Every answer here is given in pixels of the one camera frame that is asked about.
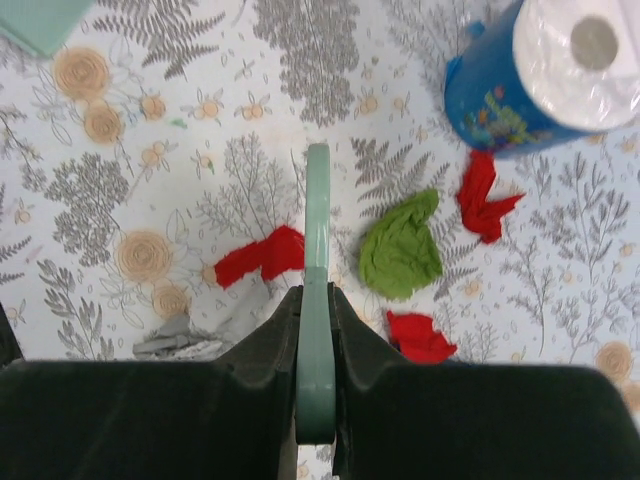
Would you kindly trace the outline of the green crumpled paper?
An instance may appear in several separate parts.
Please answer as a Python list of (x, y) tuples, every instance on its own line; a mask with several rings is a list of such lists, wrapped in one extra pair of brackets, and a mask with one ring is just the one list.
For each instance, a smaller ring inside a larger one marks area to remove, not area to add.
[(359, 256), (363, 283), (391, 301), (405, 301), (443, 275), (443, 265), (427, 220), (439, 205), (427, 189), (390, 209), (367, 233)]

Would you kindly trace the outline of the white toilet roll blue wrap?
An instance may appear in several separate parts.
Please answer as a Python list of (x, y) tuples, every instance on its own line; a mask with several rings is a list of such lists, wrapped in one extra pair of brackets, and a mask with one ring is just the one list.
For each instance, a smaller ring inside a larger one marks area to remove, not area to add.
[(638, 2), (514, 1), (467, 30), (444, 110), (469, 147), (529, 154), (638, 118)]

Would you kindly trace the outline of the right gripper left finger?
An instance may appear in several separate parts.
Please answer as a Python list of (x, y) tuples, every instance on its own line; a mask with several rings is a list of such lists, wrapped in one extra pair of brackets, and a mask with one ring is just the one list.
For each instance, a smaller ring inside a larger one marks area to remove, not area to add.
[(20, 361), (1, 372), (5, 479), (292, 479), (302, 291), (207, 361)]

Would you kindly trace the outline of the red paper scrap top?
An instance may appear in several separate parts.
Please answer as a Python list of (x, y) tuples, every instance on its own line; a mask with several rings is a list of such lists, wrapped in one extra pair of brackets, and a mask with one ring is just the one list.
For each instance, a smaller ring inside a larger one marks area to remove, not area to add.
[(517, 194), (490, 200), (488, 195), (495, 180), (494, 157), (488, 152), (472, 150), (456, 200), (463, 226), (477, 234), (484, 244), (493, 244), (502, 237), (502, 218), (524, 197)]

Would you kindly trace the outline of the green dustpan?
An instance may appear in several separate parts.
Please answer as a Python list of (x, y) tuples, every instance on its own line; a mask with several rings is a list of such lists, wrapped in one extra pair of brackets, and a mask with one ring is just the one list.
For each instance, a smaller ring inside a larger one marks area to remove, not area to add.
[(1, 0), (1, 35), (32, 56), (50, 57), (93, 4), (92, 0)]

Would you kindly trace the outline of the white paper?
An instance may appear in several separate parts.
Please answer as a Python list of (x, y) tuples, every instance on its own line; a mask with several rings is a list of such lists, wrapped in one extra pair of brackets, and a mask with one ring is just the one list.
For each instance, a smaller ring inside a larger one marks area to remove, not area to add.
[(173, 315), (132, 347), (138, 360), (205, 361), (219, 358), (251, 334), (265, 319), (271, 295), (258, 281), (231, 312), (212, 328), (197, 326), (187, 313)]

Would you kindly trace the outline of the red paper scrap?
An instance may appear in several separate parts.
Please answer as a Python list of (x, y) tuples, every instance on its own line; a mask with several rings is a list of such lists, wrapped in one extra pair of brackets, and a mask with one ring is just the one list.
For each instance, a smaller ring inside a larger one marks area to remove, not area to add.
[(434, 321), (429, 316), (387, 311), (386, 318), (390, 343), (411, 362), (436, 365), (457, 352), (457, 346), (434, 328)]
[(282, 225), (265, 239), (253, 241), (229, 252), (214, 265), (217, 283), (224, 289), (260, 271), (263, 281), (272, 281), (288, 271), (304, 268), (305, 238), (297, 230)]
[(488, 152), (472, 150), (456, 200), (463, 226), (477, 234), (484, 244), (493, 244), (502, 237), (502, 218), (524, 197), (517, 194), (490, 200), (488, 195), (495, 180), (494, 157)]

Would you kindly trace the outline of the green hand brush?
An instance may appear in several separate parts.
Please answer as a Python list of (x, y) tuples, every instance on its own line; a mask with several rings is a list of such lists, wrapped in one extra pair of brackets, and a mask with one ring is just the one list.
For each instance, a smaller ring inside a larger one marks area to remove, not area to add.
[(330, 149), (307, 151), (304, 282), (296, 378), (296, 441), (329, 444), (335, 436), (336, 379), (328, 295)]

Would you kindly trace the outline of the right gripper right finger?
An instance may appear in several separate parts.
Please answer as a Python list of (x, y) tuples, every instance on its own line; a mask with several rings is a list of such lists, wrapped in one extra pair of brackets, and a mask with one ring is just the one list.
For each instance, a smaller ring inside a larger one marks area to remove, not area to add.
[(635, 479), (639, 433), (587, 367), (419, 365), (328, 290), (342, 479)]

